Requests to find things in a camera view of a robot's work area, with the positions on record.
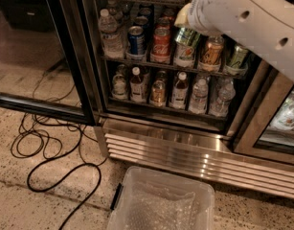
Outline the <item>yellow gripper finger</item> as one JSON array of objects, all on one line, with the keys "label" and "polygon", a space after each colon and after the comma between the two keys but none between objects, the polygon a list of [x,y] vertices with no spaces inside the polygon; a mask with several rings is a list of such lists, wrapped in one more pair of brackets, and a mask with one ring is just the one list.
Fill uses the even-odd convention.
[{"label": "yellow gripper finger", "polygon": [[188,19],[189,10],[190,10],[191,4],[188,3],[185,5],[177,14],[174,26],[178,28],[190,28],[190,23]]}]

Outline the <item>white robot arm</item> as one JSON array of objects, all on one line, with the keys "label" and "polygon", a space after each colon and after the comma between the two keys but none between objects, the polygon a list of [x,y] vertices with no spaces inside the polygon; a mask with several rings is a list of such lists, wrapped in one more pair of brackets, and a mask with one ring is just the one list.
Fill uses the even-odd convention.
[{"label": "white robot arm", "polygon": [[227,35],[294,82],[294,5],[286,0],[192,0],[174,25]]}]

